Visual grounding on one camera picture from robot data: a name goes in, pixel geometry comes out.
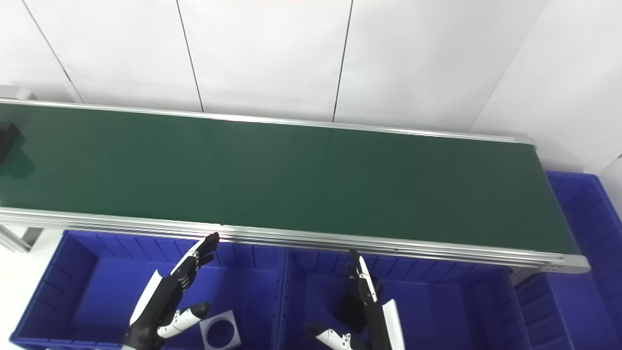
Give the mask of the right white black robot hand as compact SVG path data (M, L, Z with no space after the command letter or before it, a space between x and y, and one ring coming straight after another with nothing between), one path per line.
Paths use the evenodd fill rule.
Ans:
M351 248L348 253L352 259L346 265L348 288L336 310L336 318L348 331L311 320L305 324L306 332L331 350L404 350L396 301L382 303L379 279L371 275L356 249Z

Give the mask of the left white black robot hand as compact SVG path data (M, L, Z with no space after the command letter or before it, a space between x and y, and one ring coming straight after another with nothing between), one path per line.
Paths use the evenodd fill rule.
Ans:
M212 233L188 249L167 276L153 273L130 317L122 350L159 350L167 339L205 319L211 312L207 302L182 309L178 306L198 270L214 259L219 241L219 233Z

